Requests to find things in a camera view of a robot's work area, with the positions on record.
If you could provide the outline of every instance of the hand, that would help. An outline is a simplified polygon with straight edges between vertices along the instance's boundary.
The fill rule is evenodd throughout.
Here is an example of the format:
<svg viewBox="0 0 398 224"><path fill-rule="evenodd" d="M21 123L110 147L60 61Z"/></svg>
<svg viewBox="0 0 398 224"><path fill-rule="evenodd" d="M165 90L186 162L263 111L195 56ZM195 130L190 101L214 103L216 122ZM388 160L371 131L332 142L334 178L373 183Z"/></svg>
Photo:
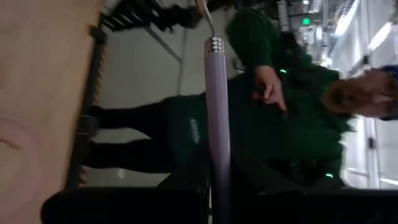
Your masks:
<svg viewBox="0 0 398 224"><path fill-rule="evenodd" d="M256 83L257 85L264 85L265 90L262 96L255 91L252 96L253 98L263 100L266 104L277 103L282 111L287 110L282 92L282 84L273 68L266 65L257 67Z"/></svg>

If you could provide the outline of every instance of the beige surface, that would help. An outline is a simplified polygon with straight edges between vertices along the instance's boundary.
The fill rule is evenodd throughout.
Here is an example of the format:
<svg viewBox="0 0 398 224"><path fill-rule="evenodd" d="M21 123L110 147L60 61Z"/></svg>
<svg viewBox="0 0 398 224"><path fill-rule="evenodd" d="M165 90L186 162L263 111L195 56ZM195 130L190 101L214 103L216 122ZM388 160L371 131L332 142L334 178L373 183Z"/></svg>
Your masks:
<svg viewBox="0 0 398 224"><path fill-rule="evenodd" d="M40 223L63 185L101 0L0 0L0 111L44 139L40 193L0 223Z"/></svg>

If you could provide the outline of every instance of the purple handle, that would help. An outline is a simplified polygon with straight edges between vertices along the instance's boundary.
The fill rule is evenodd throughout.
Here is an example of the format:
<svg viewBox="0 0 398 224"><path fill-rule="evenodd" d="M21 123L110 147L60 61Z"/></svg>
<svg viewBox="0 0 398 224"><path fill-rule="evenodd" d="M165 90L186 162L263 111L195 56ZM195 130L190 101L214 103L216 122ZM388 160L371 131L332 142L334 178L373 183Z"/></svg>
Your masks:
<svg viewBox="0 0 398 224"><path fill-rule="evenodd" d="M205 56L206 102L210 154L213 160L218 220L230 219L230 169L228 88L226 63L223 52L210 52Z"/></svg>

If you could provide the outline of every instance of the black pants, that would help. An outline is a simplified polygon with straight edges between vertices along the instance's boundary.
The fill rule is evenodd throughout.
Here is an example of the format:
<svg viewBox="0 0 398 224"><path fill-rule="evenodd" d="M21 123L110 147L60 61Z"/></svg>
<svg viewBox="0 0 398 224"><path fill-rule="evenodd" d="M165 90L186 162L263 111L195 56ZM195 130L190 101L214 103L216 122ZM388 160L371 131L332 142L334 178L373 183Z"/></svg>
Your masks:
<svg viewBox="0 0 398 224"><path fill-rule="evenodd" d="M147 173L169 173L175 169L167 137L167 100L129 109L94 107L91 115L98 118L101 129L132 128L150 139L122 144L92 142L83 165L94 169L118 167Z"/></svg>

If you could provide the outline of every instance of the green hoodie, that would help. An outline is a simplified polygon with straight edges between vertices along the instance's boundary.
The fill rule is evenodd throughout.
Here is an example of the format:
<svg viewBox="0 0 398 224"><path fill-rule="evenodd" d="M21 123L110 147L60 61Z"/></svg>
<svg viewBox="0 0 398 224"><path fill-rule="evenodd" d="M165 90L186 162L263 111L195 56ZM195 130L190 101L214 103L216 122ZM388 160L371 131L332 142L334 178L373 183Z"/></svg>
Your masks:
<svg viewBox="0 0 398 224"><path fill-rule="evenodd" d="M349 131L347 116L329 113L321 104L323 89L338 80L336 71L314 65L304 51L293 56L284 48L280 32L268 18L253 9L239 11L226 27L229 43L246 72L228 80L231 150L248 150L265 161L270 158L330 161L327 172L338 175L343 147L341 134ZM300 70L293 63L300 64ZM280 73L288 117L277 105L257 105L254 68L272 66ZM296 78L315 82L312 89L294 88ZM208 139L206 96L169 98L169 139L175 157L183 162Z"/></svg>

